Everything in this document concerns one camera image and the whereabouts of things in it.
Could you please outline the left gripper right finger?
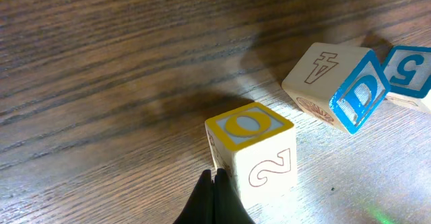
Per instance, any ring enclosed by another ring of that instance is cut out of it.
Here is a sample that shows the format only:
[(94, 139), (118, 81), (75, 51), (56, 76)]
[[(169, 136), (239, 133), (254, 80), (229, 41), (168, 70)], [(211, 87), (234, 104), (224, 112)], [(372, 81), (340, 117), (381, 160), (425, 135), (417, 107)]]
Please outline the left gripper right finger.
[(227, 171), (218, 168), (214, 178), (214, 219), (216, 224), (255, 224), (243, 207)]

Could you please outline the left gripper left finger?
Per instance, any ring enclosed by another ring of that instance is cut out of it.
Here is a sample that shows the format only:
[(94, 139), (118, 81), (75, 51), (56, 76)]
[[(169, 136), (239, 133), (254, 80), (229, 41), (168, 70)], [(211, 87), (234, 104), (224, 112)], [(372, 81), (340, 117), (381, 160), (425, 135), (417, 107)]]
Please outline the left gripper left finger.
[(211, 171), (204, 170), (174, 224), (212, 224), (213, 198)]

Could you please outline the wooden block green yellow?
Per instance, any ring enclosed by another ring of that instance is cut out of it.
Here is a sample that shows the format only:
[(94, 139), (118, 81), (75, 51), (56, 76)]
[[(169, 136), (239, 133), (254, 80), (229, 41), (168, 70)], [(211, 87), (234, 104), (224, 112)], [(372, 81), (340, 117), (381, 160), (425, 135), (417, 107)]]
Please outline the wooden block green yellow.
[(294, 123), (253, 102), (205, 121), (215, 168), (233, 181), (244, 207), (278, 197), (298, 181)]

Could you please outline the blue D wooden block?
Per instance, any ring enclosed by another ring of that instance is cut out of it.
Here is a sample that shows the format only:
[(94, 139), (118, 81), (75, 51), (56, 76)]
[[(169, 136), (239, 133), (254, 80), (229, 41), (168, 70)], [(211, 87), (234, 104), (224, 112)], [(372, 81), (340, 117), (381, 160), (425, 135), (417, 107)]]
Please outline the blue D wooden block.
[(315, 42), (281, 84), (307, 114), (355, 134), (391, 86), (371, 48)]

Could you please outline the blue 5 wooden block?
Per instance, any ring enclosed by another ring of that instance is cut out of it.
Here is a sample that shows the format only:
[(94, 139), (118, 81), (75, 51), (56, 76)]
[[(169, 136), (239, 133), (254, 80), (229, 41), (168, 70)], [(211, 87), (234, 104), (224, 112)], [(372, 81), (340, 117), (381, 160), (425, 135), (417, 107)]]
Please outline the blue 5 wooden block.
[(430, 113), (430, 48), (394, 46), (383, 63), (391, 86), (386, 99), (398, 106)]

